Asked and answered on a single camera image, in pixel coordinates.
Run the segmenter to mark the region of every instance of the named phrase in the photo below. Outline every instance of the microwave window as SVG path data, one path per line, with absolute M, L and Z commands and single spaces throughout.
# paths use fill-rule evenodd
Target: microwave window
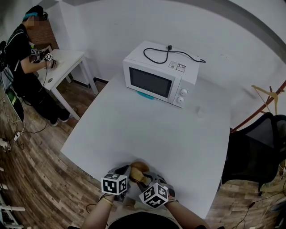
M 129 68 L 129 71 L 131 85 L 168 98 L 171 80 L 134 68 Z

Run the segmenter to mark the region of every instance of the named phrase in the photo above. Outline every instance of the table leg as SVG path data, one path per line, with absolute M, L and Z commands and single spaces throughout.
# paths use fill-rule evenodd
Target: table leg
M 70 84 L 72 82 L 72 80 L 70 79 L 70 77 L 67 75 L 66 77 L 67 82 Z
M 82 62 L 80 63 L 80 68 L 83 72 L 84 77 L 88 80 L 88 82 L 91 86 L 91 89 L 93 90 L 93 93 L 98 95 L 97 87 L 95 86 L 95 83 L 93 81 L 93 77 L 91 75 L 91 72 L 89 70 L 88 64 L 86 63 L 86 59 L 84 56 L 82 57 Z
M 79 120 L 80 117 L 78 114 L 71 108 L 71 106 L 67 103 L 67 101 L 62 97 L 60 92 L 56 88 L 52 88 L 51 92 L 57 97 L 60 103 L 71 113 L 71 115 L 76 119 Z

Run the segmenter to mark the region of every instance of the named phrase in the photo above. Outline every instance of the hand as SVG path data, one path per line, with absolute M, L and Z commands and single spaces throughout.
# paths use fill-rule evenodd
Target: hand
M 173 200 L 175 199 L 174 197 L 172 197 L 171 195 L 168 196 L 168 200 Z
M 110 170 L 108 173 L 109 174 L 116 174 L 116 175 L 124 175 L 124 176 L 127 176 L 127 184 L 126 184 L 126 191 L 124 191 L 123 193 L 121 193 L 121 194 L 119 194 L 119 195 L 116 195 L 115 196 L 115 200 L 116 201 L 119 201 L 119 202 L 123 202 L 124 201 L 124 198 L 125 198 L 125 196 L 126 196 L 126 193 L 127 193 L 127 191 L 128 191 L 128 189 L 130 188 L 130 186 L 129 186 L 129 175 L 130 175 L 130 172 L 131 172 L 131 167 L 130 167 L 130 165 L 125 165 L 125 166 L 123 166 L 123 167 L 116 167 L 116 168 L 113 168 L 112 170 Z M 106 193 L 104 193 L 101 197 L 100 197 L 100 199 L 102 198 L 102 197 L 105 197 L 106 195 L 108 195 L 108 194 L 106 194 Z
M 146 191 L 154 183 L 158 183 L 161 186 L 165 186 L 165 187 L 168 188 L 168 195 L 170 195 L 172 197 L 175 197 L 176 194 L 175 194 L 174 187 L 172 185 L 168 184 L 162 176 L 160 176 L 160 175 L 158 175 L 156 173 L 153 173 L 153 172 L 144 172 L 143 175 L 148 177 L 148 178 L 150 178 L 151 182 L 150 182 L 150 184 L 148 186 L 142 184 L 141 182 L 137 183 L 139 189 L 142 192 Z
M 50 68 L 51 65 L 52 65 L 52 61 L 50 61 L 50 60 L 49 60 L 49 61 L 46 61 L 46 67 L 47 67 L 47 68 Z

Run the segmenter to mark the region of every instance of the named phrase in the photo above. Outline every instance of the white wall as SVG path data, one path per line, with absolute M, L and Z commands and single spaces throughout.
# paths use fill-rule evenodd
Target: white wall
M 3 20 L 0 20 L 0 42 L 7 40 L 7 33 L 3 23 Z
M 13 31 L 22 23 L 25 13 L 33 7 L 32 0 L 13 0 L 3 15 L 3 23 L 8 38 Z
M 286 42 L 286 2 L 284 0 L 230 0 L 269 26 Z
M 251 85 L 276 89 L 284 81 L 285 64 L 264 43 L 204 9 L 163 0 L 103 0 L 76 8 L 97 77 L 110 80 L 122 72 L 122 60 L 144 40 L 172 44 L 205 59 L 199 76 L 228 89 L 232 127 L 261 106 Z

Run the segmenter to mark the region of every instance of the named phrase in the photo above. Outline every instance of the microwave label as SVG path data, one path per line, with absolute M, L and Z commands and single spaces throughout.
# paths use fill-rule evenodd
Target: microwave label
M 169 68 L 173 68 L 173 69 L 176 69 L 180 72 L 185 72 L 185 69 L 186 69 L 186 66 L 185 65 L 182 65 L 182 64 L 178 64 L 174 61 L 171 61 L 170 65 L 169 65 Z

